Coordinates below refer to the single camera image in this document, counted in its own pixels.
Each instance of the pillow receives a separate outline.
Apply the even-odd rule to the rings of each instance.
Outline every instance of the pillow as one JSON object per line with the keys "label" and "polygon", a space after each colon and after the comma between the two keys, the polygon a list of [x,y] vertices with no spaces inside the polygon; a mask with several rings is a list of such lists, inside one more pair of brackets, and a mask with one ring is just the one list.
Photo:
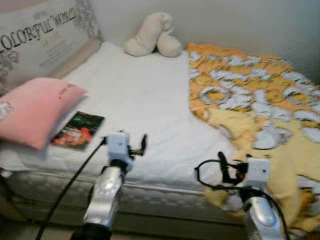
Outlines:
{"label": "pillow", "polygon": [[100,47],[89,0],[10,1],[0,23],[0,96],[33,78],[61,78]]}
{"label": "pillow", "polygon": [[0,98],[0,139],[42,149],[59,118],[87,91],[39,77]]}

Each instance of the white plush toy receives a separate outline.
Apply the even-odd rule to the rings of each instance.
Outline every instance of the white plush toy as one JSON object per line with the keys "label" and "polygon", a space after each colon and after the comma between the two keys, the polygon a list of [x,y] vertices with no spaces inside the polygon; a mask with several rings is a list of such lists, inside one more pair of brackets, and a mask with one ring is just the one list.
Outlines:
{"label": "white plush toy", "polygon": [[137,35],[129,39],[123,46],[127,54],[145,56],[152,53],[157,46],[159,52],[166,57],[179,56],[181,43],[172,36],[173,18],[168,13],[156,12],[145,18]]}

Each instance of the book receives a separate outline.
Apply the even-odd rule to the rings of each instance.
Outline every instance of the book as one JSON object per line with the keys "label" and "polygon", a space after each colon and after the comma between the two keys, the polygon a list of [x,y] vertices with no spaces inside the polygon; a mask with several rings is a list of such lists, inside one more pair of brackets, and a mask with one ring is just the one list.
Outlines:
{"label": "book", "polygon": [[77,111],[51,142],[60,147],[84,150],[104,120],[103,116]]}

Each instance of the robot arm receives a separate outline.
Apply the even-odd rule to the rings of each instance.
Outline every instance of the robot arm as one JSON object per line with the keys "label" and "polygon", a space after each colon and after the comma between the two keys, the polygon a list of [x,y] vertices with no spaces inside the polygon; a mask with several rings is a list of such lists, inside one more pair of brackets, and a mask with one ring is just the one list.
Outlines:
{"label": "robot arm", "polygon": [[109,240],[118,210],[118,197],[125,176],[133,167],[134,155],[143,156],[147,146],[144,135],[141,149],[131,150],[129,136],[117,132],[107,138],[109,166],[94,184],[92,198],[80,231],[71,240]]}
{"label": "robot arm", "polygon": [[[212,190],[238,191],[243,202],[244,226],[250,240],[284,240],[281,220],[270,201],[275,204],[278,212],[281,210],[277,203],[265,193],[270,175],[270,162],[248,157],[246,162],[229,164],[222,152],[219,152],[218,157],[219,160],[207,160],[195,168],[197,180]],[[202,168],[204,172],[207,172],[206,163],[213,162],[219,162],[220,164],[222,185],[210,184],[204,180],[205,178],[202,179],[201,177],[200,169]],[[230,177],[229,167],[236,169],[236,178]],[[283,214],[281,217],[283,224],[285,224]]]}

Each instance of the mattress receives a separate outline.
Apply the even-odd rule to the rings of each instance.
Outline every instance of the mattress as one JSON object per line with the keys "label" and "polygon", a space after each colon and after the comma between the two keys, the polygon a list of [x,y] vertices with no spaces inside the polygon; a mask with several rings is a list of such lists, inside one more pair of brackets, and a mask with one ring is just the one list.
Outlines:
{"label": "mattress", "polygon": [[[175,58],[154,53],[134,57],[121,47],[104,42],[97,53],[68,74],[64,81],[87,89],[79,102],[58,123],[55,135],[75,114],[82,111],[104,116],[103,126],[86,151],[48,144],[43,150],[8,142],[0,144],[0,167],[7,171],[38,171],[71,175],[101,141],[114,131],[130,134],[138,148],[144,133],[148,146],[137,157],[127,175],[136,185],[199,191],[194,167],[217,157],[227,157],[233,146],[216,129],[194,117],[188,109],[189,68],[184,51]],[[108,164],[108,147],[102,147],[84,169],[85,177],[96,177]]]}
{"label": "mattress", "polygon": [[[233,147],[218,130],[190,113],[188,71],[186,52],[176,58],[157,53],[133,57],[118,46],[103,43],[65,77],[64,81],[87,89],[88,96],[63,117],[52,135],[76,111],[104,116],[106,121],[84,152],[50,144],[36,151],[2,142],[0,167],[8,171],[6,176],[11,173],[5,182],[14,193],[12,204],[26,217],[43,220],[101,137],[125,130],[134,148],[140,147],[145,133],[148,145],[126,177],[119,204],[122,213],[239,224],[206,202],[203,186],[196,181],[194,167],[216,158],[219,151],[230,156]],[[80,222],[93,184],[107,164],[108,146],[94,155],[71,186],[53,222]]]}

